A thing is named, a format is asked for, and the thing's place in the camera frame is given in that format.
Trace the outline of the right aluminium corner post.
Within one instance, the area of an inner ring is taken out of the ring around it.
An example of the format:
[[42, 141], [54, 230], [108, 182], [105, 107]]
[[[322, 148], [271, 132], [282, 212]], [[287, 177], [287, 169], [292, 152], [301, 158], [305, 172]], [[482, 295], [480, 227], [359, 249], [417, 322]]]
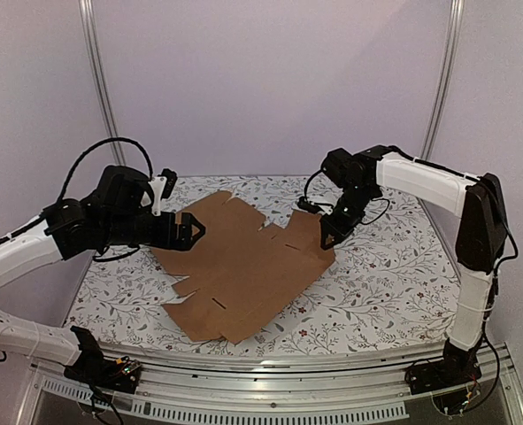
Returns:
[[425, 139], [419, 154], [419, 157], [424, 160], [431, 158], [439, 127], [442, 122], [443, 111], [450, 89], [452, 71], [458, 52], [464, 9], [464, 0], [452, 0], [450, 2], [449, 21], [442, 54], [442, 65], [435, 91], [435, 100], [427, 124]]

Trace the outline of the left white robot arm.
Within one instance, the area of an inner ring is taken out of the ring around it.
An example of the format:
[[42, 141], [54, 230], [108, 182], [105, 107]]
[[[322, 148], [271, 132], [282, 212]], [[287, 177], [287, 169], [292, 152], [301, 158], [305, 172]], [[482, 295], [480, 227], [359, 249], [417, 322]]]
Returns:
[[[86, 251], [112, 246], [189, 251], [205, 227], [190, 212], [162, 212], [177, 175], [166, 169], [148, 176], [127, 166], [107, 166], [82, 200], [63, 198], [0, 239], [0, 289], [36, 269]], [[109, 365], [90, 331], [54, 328], [0, 310], [0, 352], [74, 365], [91, 384], [109, 377]]]

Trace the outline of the floral patterned table mat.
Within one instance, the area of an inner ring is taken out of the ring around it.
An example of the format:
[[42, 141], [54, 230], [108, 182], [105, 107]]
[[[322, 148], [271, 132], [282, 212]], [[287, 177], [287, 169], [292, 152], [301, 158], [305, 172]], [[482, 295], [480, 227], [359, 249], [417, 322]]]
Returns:
[[[163, 207], [175, 212], [219, 190], [231, 192], [285, 228], [301, 177], [186, 177]], [[412, 196], [386, 189], [364, 224], [330, 249], [335, 262], [255, 335], [191, 341], [165, 304], [179, 304], [180, 277], [152, 250], [119, 251], [92, 264], [66, 321], [108, 344], [238, 357], [312, 356], [379, 351], [443, 341], [458, 306], [457, 275], [426, 213]]]

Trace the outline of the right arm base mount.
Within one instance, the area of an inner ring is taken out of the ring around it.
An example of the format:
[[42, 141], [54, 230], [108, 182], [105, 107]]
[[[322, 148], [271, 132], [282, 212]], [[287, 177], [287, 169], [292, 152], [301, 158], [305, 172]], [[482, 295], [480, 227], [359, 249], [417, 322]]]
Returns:
[[411, 394], [423, 394], [446, 390], [432, 401], [442, 414], [462, 414], [474, 396], [479, 395], [478, 380], [481, 369], [477, 362], [478, 342], [469, 351], [463, 351], [447, 341], [443, 347], [442, 359], [413, 362], [406, 370], [404, 380]]

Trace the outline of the aluminium front rail frame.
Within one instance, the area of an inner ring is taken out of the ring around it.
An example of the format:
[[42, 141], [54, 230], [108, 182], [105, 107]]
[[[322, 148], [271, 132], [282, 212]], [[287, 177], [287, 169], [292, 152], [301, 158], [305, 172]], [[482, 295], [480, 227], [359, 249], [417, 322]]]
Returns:
[[105, 344], [142, 362], [132, 394], [102, 418], [165, 424], [523, 424], [523, 389], [505, 344], [479, 350], [473, 410], [448, 416], [440, 391], [412, 394], [409, 366], [438, 360], [439, 344], [378, 352], [245, 358]]

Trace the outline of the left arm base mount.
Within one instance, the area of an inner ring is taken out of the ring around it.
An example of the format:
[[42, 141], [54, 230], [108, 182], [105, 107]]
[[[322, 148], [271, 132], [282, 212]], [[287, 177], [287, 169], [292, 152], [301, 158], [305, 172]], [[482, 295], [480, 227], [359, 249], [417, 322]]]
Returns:
[[64, 377], [98, 388], [135, 394], [142, 372], [140, 361], [128, 356], [106, 359], [87, 329], [72, 326], [71, 331], [78, 339], [80, 356], [71, 366], [65, 366]]

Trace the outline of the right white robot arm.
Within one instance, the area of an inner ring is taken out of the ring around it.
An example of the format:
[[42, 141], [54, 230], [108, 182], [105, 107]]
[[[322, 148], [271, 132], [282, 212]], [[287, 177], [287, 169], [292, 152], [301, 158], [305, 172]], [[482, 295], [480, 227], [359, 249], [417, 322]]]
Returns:
[[358, 153], [330, 151], [319, 173], [342, 194], [320, 219], [320, 246], [342, 243], [362, 223], [367, 204], [393, 189], [452, 213], [459, 220], [455, 257], [460, 273], [458, 309], [435, 378], [453, 386], [468, 374], [484, 335], [496, 295], [504, 245], [513, 238], [501, 183], [495, 175], [475, 176], [413, 157], [400, 148], [376, 145]]

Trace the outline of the aluminium corner post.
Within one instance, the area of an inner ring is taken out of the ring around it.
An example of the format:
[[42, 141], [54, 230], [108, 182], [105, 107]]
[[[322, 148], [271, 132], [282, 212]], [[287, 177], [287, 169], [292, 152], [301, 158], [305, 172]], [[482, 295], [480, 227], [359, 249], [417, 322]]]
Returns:
[[425, 139], [419, 154], [419, 157], [424, 160], [431, 158], [439, 127], [442, 122], [443, 111], [450, 89], [452, 71], [458, 52], [464, 9], [464, 0], [452, 0], [450, 2], [449, 21], [442, 54], [442, 65], [435, 91], [435, 100], [427, 124]]
[[104, 63], [97, 37], [94, 3], [90, 0], [79, 0], [78, 4], [82, 31], [88, 53], [88, 63], [93, 76], [96, 98], [103, 117], [104, 128], [108, 137], [117, 137], [119, 134], [107, 88]]

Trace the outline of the left aluminium corner post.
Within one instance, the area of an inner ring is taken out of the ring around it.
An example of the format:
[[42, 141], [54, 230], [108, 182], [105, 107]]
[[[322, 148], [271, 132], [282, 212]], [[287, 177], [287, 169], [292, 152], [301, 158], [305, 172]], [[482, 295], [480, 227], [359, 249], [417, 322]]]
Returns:
[[82, 31], [88, 53], [88, 63], [93, 76], [96, 98], [103, 117], [104, 128], [108, 137], [117, 137], [119, 134], [107, 88], [104, 63], [97, 37], [94, 3], [90, 0], [79, 0], [78, 4]]

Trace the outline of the brown cardboard box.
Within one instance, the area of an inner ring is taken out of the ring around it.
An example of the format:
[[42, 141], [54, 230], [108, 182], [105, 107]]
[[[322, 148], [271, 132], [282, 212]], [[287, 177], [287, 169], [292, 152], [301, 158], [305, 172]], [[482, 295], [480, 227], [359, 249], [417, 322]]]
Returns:
[[285, 228], [231, 192], [186, 207], [206, 231], [190, 251], [152, 249], [179, 304], [163, 307], [193, 342], [255, 335], [335, 262], [320, 246], [319, 216], [294, 210]]

